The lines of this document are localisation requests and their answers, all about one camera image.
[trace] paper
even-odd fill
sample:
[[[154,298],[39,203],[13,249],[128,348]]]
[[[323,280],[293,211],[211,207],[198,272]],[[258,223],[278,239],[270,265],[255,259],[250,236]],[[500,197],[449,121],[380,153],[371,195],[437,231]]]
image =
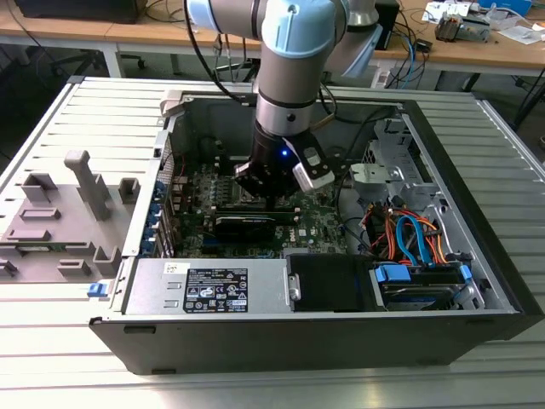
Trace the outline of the paper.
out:
[[[523,26],[511,27],[499,33],[507,38],[511,38],[514,41],[518,41],[519,43],[526,45],[536,43],[541,39],[539,32],[534,32],[532,29]]]
[[[542,32],[543,30],[545,30],[545,23],[534,23],[531,29],[534,32]]]
[[[443,17],[443,13],[459,14],[460,16],[465,17],[468,15],[470,5],[471,2],[431,2],[426,5],[426,11],[424,11],[422,21],[429,21],[430,23],[438,24],[441,17]]]

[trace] motherboard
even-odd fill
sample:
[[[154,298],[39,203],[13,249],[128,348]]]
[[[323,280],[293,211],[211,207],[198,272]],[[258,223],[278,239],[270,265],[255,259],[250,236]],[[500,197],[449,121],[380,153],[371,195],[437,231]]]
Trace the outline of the motherboard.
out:
[[[346,253],[333,206],[335,190],[297,193],[274,210],[234,176],[199,165],[175,182],[177,257],[279,258],[293,253]]]

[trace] computer case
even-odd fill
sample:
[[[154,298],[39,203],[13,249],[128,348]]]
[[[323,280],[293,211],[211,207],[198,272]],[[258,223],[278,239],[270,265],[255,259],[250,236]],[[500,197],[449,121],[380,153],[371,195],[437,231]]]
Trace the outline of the computer case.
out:
[[[375,9],[378,11],[378,24],[382,26],[382,34],[375,49],[387,49],[398,16],[399,4],[396,0],[376,0]]]
[[[147,0],[15,0],[29,18],[105,20],[134,24]]]

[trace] wooden desk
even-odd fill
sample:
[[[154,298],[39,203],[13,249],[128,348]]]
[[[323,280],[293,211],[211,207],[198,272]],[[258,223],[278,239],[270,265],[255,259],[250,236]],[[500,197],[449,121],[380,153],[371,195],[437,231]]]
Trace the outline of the wooden desk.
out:
[[[473,72],[475,66],[523,68],[541,70],[545,66],[545,44],[534,43],[532,45],[523,45],[509,38],[506,38],[497,32],[493,32],[488,43],[474,43],[469,41],[460,41],[456,43],[445,43],[435,39],[433,32],[435,24],[422,24],[423,8],[426,7],[427,0],[401,0],[403,8],[407,11],[405,16],[409,21],[410,27],[418,34],[419,38],[433,42],[433,50],[429,56],[430,65],[443,64],[450,66],[466,66],[466,69],[458,71]],[[170,9],[178,9],[181,6],[181,0],[170,0]],[[166,19],[166,10],[158,7],[150,11],[153,15],[161,19]],[[183,18],[183,13],[176,15]],[[529,18],[545,20],[545,10],[532,10]],[[211,48],[216,34],[207,30],[198,30],[196,38],[201,47]],[[106,33],[108,41],[124,43],[144,43],[161,46],[182,46],[189,47],[189,38],[187,37],[184,23],[159,23],[146,16],[142,17],[141,22],[135,26],[114,24]],[[241,39],[234,37],[231,39],[232,49],[242,47]],[[248,49],[251,51],[259,50],[259,43],[248,42]],[[377,50],[374,55],[376,60],[404,60],[407,57],[407,51],[403,48],[399,37],[393,37],[390,47],[385,51]]]
[[[112,27],[112,23],[105,21],[27,19],[13,0],[9,1],[17,20],[38,41],[40,38],[104,41],[107,31]],[[11,16],[4,0],[0,1],[0,36],[2,35],[26,37],[24,30]]]
[[[426,0],[401,0],[410,27],[421,32],[418,37],[433,42],[427,69],[487,72],[496,74],[519,74],[536,76],[545,66],[545,43],[523,45],[493,32],[488,43],[460,41],[443,43],[435,40],[434,24],[422,24],[422,11]],[[169,0],[170,10],[181,7],[181,0]],[[163,23],[143,15],[135,25],[121,25],[107,22],[26,19],[17,7],[12,5],[18,20],[46,47],[65,47],[74,49],[98,49],[105,54],[110,75],[122,77],[123,68],[119,52],[149,52],[161,54],[188,54],[193,49],[187,36],[185,23]],[[168,13],[162,5],[150,10],[150,14],[166,20]],[[183,13],[175,15],[182,19]],[[545,10],[532,10],[529,18],[545,20]],[[216,34],[197,29],[196,38],[205,55],[212,55]],[[242,55],[242,39],[230,37],[233,56]],[[34,45],[9,14],[6,5],[0,0],[0,43]],[[258,57],[260,44],[247,42],[249,57]],[[385,51],[376,51],[372,66],[387,72],[398,66],[407,57],[401,40],[394,37]]]

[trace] black side panel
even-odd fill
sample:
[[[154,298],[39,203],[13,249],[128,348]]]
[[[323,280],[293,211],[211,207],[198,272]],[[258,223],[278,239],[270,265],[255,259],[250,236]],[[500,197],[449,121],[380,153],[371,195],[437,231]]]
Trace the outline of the black side panel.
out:
[[[519,317],[139,322],[90,328],[129,371],[176,373],[448,365]]]
[[[406,101],[404,109],[509,301],[517,310],[528,316],[528,325],[523,327],[534,325],[543,318],[543,311],[503,248],[502,242],[497,238],[418,104]]]
[[[104,20],[134,24],[146,0],[15,0],[30,18]]]

